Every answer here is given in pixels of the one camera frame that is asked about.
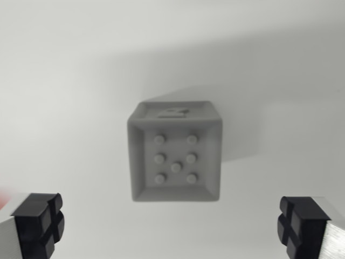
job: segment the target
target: white wall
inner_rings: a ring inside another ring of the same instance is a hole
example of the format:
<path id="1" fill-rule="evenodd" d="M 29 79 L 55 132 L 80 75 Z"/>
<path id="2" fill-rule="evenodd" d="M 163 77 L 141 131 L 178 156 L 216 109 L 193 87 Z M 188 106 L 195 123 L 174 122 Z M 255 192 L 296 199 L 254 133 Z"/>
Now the white wall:
<path id="1" fill-rule="evenodd" d="M 287 258 L 279 200 L 340 212 L 344 1 L 0 0 L 0 186 L 60 192 L 53 257 Z M 142 100 L 214 102 L 215 203 L 133 203 L 126 120 Z"/>

